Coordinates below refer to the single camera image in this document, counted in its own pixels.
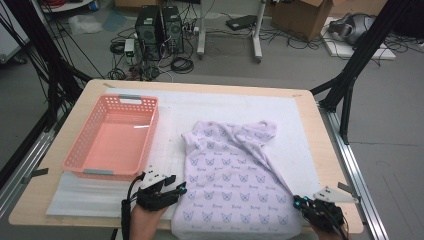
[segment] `hand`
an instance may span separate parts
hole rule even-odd
[[[138,204],[131,212],[130,239],[150,240],[155,236],[159,220],[165,213],[166,208],[159,211],[149,212]]]
[[[340,236],[336,232],[326,232],[324,230],[321,230],[314,225],[311,224],[312,229],[315,231],[315,233],[318,235],[319,240],[342,240],[342,236]],[[344,228],[344,225],[340,227],[344,233],[344,235],[350,239],[346,229]]]

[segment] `pink plastic basket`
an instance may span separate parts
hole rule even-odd
[[[63,162],[79,177],[132,181],[144,170],[159,119],[155,97],[99,97]]]

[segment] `floor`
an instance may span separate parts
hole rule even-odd
[[[101,9],[90,13],[80,9],[67,14],[92,14],[100,23],[113,12]],[[102,75],[111,69],[110,41],[121,30],[134,25],[134,15],[120,22],[116,29],[74,36],[75,41]],[[59,15],[66,21],[67,15]],[[210,24],[225,29],[219,19]],[[269,19],[264,28],[270,29]],[[64,38],[76,67],[99,78],[69,37]],[[216,34],[207,38],[206,55],[192,56],[194,70],[186,75],[161,74],[156,81],[258,86],[271,88],[312,89],[337,76],[345,60],[330,57],[323,45],[303,48],[304,43],[276,37],[263,40],[263,60],[252,57],[249,39]],[[414,50],[396,54],[395,61],[370,62],[361,73],[354,90],[349,122],[349,140],[358,165],[371,192],[377,211],[391,239],[422,239],[424,236],[424,54]],[[0,167],[11,157],[20,142],[44,113],[47,105],[31,64],[0,65]],[[325,93],[316,96],[316,100]],[[0,220],[1,239],[109,239],[111,229],[35,228],[11,226],[10,209]],[[157,239],[172,238],[166,233]],[[371,239],[367,231],[353,239]]]

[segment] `computer tower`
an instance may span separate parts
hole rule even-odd
[[[160,46],[164,42],[160,8],[156,5],[142,6],[135,23],[135,31],[143,59],[160,60]]]
[[[176,6],[164,7],[162,9],[162,16],[165,28],[165,40],[167,40],[169,53],[183,53],[182,21],[178,8]]]

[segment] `wooden table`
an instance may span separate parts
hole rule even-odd
[[[196,85],[177,83],[129,82],[113,80],[92,80],[85,87],[78,102],[68,116],[62,129],[52,143],[39,169],[48,168],[47,175],[34,177],[28,184],[11,215],[9,221],[16,225],[38,226],[91,226],[119,228],[119,218],[62,217],[45,214],[62,175],[61,164],[66,158],[79,129],[88,117],[99,95],[108,88],[146,89],[158,91],[244,94],[293,98],[296,101],[311,155],[318,173],[321,187],[337,188],[337,183],[346,184],[338,158],[324,126],[312,94],[307,90]],[[363,231],[362,221],[354,204],[337,204],[349,223],[351,233]],[[159,228],[170,229],[170,221],[162,220]]]

